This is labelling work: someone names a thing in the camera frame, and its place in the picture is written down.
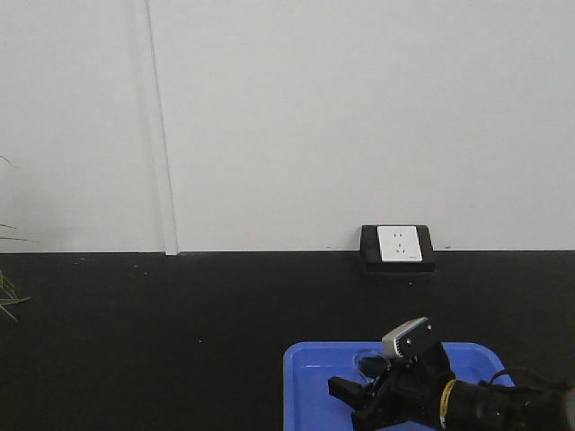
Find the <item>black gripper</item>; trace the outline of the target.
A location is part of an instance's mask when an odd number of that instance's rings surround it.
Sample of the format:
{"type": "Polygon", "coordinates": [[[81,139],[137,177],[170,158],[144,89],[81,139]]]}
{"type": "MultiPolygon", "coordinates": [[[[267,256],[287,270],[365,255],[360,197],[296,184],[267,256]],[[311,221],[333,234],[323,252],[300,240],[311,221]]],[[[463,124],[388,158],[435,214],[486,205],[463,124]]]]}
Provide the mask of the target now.
{"type": "Polygon", "coordinates": [[[333,376],[328,392],[350,407],[368,407],[351,413],[354,430],[373,431],[412,421],[427,427],[442,425],[444,391],[456,376],[443,344],[436,342],[414,356],[393,357],[385,372],[372,385],[333,376]]]}

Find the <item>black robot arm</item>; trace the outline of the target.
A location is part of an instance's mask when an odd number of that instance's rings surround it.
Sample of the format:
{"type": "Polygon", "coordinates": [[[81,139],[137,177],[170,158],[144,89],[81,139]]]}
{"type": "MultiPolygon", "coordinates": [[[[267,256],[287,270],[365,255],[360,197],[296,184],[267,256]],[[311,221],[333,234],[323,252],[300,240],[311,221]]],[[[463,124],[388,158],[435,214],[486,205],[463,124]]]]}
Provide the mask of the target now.
{"type": "Polygon", "coordinates": [[[488,381],[456,378],[439,343],[407,357],[386,358],[362,385],[333,376],[328,392],[349,407],[355,430],[414,423],[432,430],[572,430],[574,387],[531,370],[508,368],[488,381]]]}

